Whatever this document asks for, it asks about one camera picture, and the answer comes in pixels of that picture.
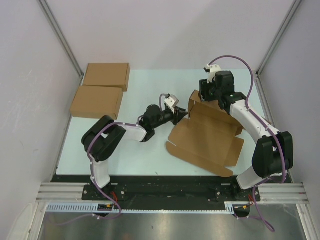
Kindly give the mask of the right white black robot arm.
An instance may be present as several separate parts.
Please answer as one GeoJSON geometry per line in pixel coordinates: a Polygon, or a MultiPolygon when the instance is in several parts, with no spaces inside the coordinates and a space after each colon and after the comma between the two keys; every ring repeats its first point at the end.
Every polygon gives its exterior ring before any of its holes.
{"type": "Polygon", "coordinates": [[[207,79],[199,82],[199,96],[203,102],[217,101],[221,110],[236,119],[255,142],[251,167],[237,176],[237,184],[230,188],[231,196],[242,201],[249,189],[272,176],[286,172],[294,166],[293,136],[281,132],[263,119],[249,105],[249,97],[235,91],[234,75],[228,70],[206,70],[207,79]]]}

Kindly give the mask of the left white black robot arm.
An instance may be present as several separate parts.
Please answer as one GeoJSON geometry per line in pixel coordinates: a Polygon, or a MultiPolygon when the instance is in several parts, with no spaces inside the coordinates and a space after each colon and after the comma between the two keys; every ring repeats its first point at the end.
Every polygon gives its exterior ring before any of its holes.
{"type": "Polygon", "coordinates": [[[109,158],[122,140],[145,143],[155,135],[156,128],[168,122],[177,125],[187,115],[187,110],[178,106],[173,109],[166,106],[161,110],[153,104],[147,107],[136,124],[116,122],[108,115],[99,119],[81,139],[90,161],[90,178],[95,185],[93,194],[100,200],[110,196],[109,158]]]}

